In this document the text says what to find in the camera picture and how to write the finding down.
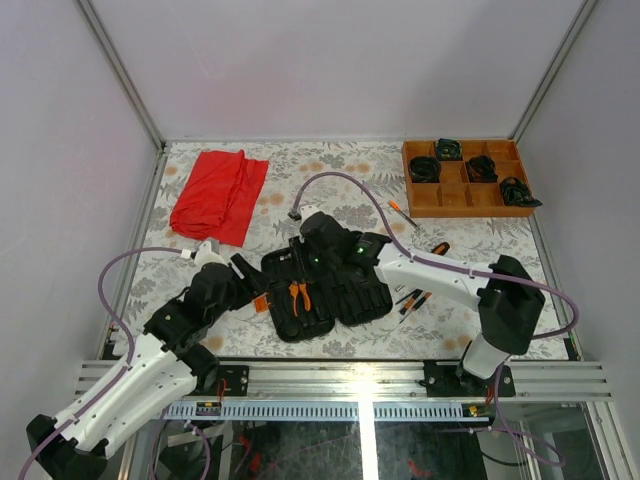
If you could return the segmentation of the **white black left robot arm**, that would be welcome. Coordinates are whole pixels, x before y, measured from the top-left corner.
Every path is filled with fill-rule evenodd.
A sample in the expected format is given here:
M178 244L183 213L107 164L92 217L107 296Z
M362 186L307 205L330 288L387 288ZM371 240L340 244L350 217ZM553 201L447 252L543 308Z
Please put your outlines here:
M159 308L121 358L83 396L26 433L35 461L53 479L97 479L149 420L190 394L239 391L201 341L226 312L260 296L267 279L241 255L202 265L191 284Z

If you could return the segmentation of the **black orange stubby screwdriver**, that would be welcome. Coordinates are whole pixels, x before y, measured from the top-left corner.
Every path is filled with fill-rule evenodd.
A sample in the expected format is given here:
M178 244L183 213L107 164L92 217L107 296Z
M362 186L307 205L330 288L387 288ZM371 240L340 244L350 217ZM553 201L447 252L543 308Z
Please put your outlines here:
M450 248L451 246L448 242L441 242L431 250L431 253L435 255L444 256L448 253Z

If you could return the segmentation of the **black plastic tool case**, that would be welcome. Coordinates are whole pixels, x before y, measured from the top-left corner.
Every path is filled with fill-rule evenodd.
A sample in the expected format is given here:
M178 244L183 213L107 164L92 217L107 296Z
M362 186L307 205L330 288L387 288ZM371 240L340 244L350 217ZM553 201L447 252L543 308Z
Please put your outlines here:
M354 327L380 319L393 306L389 287L376 276L352 278L320 263L319 254L299 238L289 246L261 259L266 276L266 301L278 337L287 343L310 340L328 334L336 323ZM306 282L312 300L310 312L295 317L291 282Z

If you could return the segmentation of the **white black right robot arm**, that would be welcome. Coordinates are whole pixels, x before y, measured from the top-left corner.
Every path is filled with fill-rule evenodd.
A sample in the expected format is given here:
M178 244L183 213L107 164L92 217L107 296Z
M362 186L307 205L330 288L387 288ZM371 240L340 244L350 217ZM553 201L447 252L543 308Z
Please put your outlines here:
M445 378L443 392L485 393L500 379L500 364L528 351L545 299L518 260L501 255L483 265L414 254L386 235L348 230L315 206L302 207L300 218L312 265L362 287L406 285L444 296L479 315L480 333Z

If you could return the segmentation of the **small orange black screwdriver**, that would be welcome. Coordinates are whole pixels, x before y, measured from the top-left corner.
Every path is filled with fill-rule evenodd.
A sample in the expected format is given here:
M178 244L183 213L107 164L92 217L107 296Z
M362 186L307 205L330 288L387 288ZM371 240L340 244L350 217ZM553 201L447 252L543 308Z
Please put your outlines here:
M403 312L403 316L400 320L400 324L402 324L414 312L419 310L422 307L422 305L431 297L431 295L432 295L431 292L427 292L423 296L421 296L418 300L415 300L410 306L407 306Z

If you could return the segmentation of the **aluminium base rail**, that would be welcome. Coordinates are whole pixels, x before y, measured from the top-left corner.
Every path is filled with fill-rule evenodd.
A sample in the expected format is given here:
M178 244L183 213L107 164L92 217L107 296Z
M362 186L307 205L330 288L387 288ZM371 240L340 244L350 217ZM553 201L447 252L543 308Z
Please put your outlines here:
M453 361L225 362L226 393L175 401L171 420L354 420L369 401L380 420L466 420L470 408L492 407L491 382L459 385ZM504 367L498 400L577 404L612 399L597 362L514 361Z

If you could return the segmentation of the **red folded cloth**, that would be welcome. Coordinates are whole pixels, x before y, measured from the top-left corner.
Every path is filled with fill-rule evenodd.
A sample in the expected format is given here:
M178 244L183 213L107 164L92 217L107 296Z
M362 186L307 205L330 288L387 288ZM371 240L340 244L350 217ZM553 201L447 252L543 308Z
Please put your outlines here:
M171 212L171 229L241 247L268 169L268 161L248 158L242 150L200 153Z

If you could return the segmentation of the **small orange tipped precision screwdriver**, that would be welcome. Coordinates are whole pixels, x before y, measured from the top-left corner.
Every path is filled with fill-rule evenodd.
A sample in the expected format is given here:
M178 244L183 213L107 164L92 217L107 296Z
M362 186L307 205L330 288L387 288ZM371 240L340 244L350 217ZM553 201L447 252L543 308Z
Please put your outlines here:
M404 220L406 220L414 229L418 230L420 228L420 226L407 214L404 212L404 210L395 202L395 201L389 201L388 205L398 214L400 215Z

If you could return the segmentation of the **orange black pliers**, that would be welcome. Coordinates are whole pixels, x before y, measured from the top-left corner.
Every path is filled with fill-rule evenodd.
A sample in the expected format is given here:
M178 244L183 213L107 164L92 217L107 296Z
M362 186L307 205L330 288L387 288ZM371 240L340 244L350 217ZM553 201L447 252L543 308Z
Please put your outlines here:
M295 317L298 317L301 311L311 311L312 300L306 282L291 282L289 285L289 294L292 298L292 309Z

